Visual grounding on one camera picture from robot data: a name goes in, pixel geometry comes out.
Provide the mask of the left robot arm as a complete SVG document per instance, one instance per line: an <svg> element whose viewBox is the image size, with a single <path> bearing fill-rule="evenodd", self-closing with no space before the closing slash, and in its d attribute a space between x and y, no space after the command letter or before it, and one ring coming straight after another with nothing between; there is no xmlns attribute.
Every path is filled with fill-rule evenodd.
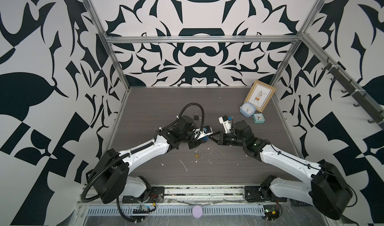
<svg viewBox="0 0 384 226"><path fill-rule="evenodd" d="M120 197L147 201L151 185L143 176L131 177L130 173L151 159L178 149L182 143L188 144L190 149L204 143L212 134L212 128L204 122L204 108L198 103L189 103L172 123L159 128L149 141L124 151L107 150L88 174L81 202L101 199L109 204Z"/></svg>

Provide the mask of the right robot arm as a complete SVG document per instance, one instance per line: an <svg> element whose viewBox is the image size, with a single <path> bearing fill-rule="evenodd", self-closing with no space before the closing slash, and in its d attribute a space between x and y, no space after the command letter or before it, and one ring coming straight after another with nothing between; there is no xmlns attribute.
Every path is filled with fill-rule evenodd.
<svg viewBox="0 0 384 226"><path fill-rule="evenodd" d="M335 165L328 162L318 164L289 154L268 140L257 138L245 121L233 123L231 117L223 116L219 122L224 130L216 133L218 145L241 147L248 157L297 178L296 181L287 181L269 176L264 186L274 196L312 205L332 220L342 217L355 192Z"/></svg>

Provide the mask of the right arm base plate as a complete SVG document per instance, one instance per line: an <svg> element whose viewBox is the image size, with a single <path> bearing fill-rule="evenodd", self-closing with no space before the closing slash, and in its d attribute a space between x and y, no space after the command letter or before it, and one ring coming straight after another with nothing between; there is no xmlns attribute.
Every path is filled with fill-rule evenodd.
<svg viewBox="0 0 384 226"><path fill-rule="evenodd" d="M266 202L270 200L269 189L261 186L245 186L245 200L249 203Z"/></svg>

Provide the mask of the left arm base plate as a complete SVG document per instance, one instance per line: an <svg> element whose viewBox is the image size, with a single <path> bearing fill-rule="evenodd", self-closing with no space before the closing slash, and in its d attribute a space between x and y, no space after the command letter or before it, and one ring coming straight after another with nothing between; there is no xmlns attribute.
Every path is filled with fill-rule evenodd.
<svg viewBox="0 0 384 226"><path fill-rule="evenodd" d="M151 187L150 189L145 190L145 192L135 198L133 196L123 196L122 203L123 204L139 204L139 203L150 203L152 199L163 199L165 193L165 187Z"/></svg>

